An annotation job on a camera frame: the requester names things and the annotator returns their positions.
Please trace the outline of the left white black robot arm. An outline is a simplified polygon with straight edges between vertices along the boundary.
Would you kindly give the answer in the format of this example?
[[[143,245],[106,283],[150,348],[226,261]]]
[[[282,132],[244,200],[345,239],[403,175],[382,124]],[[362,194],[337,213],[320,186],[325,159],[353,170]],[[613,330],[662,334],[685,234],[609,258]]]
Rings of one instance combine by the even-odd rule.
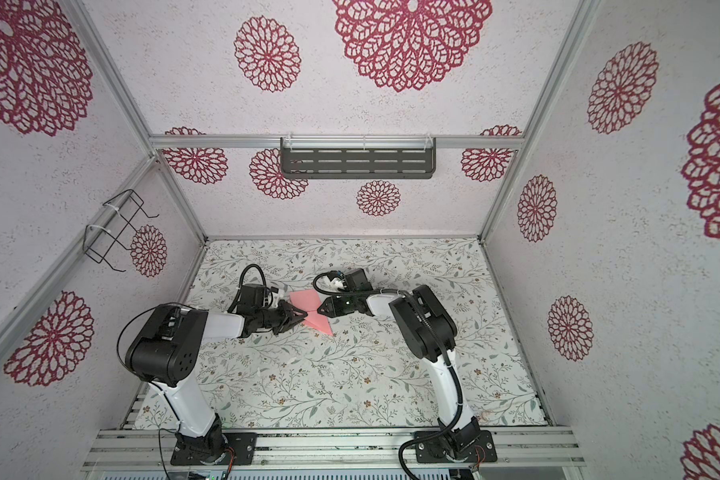
[[[200,349],[209,342],[278,335],[306,320],[308,313],[285,300],[274,307],[235,303],[225,311],[163,303],[137,315],[145,320],[121,362],[126,370],[162,394],[178,420],[178,434],[211,435],[217,414],[197,384]]]

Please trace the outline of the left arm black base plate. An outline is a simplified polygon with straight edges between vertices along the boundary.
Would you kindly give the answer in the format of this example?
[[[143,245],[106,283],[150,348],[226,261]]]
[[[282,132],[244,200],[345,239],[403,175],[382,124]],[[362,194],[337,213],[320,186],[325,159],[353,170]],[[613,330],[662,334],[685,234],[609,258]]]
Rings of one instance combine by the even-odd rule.
[[[220,466],[232,463],[251,465],[257,435],[251,433],[213,433],[205,437],[176,434],[171,466]]]

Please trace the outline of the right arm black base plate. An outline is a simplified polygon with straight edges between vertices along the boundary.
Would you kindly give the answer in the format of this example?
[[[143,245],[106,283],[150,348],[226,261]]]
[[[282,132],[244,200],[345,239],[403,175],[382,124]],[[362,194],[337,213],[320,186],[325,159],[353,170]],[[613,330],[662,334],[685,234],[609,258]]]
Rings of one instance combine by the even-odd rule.
[[[416,440],[414,448],[418,463],[483,464],[498,461],[493,437],[488,431],[481,431],[477,439],[460,452],[450,448],[446,435],[423,442],[422,438],[426,435],[428,435],[428,432],[425,431],[416,431],[414,433],[414,439]]]

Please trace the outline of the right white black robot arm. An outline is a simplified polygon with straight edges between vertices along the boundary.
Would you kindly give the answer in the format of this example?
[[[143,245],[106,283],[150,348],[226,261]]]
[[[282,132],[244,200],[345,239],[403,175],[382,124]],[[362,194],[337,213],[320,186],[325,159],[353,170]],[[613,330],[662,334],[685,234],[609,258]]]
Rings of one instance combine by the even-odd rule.
[[[421,285],[408,292],[398,289],[329,292],[318,312],[339,317],[360,312],[391,316],[411,353],[428,369],[438,402],[439,436],[455,449],[474,443],[479,423],[469,407],[457,368],[458,328],[434,291]]]

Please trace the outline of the pink square paper sheet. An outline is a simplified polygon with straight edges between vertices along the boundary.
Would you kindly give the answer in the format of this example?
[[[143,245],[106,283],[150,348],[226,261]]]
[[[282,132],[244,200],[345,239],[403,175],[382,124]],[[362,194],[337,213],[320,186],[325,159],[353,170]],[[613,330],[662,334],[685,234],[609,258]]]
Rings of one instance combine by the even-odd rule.
[[[289,295],[290,303],[298,309],[307,313],[303,324],[328,336],[333,335],[329,318],[318,313],[317,310],[322,304],[322,300],[317,291],[300,290],[292,291]]]

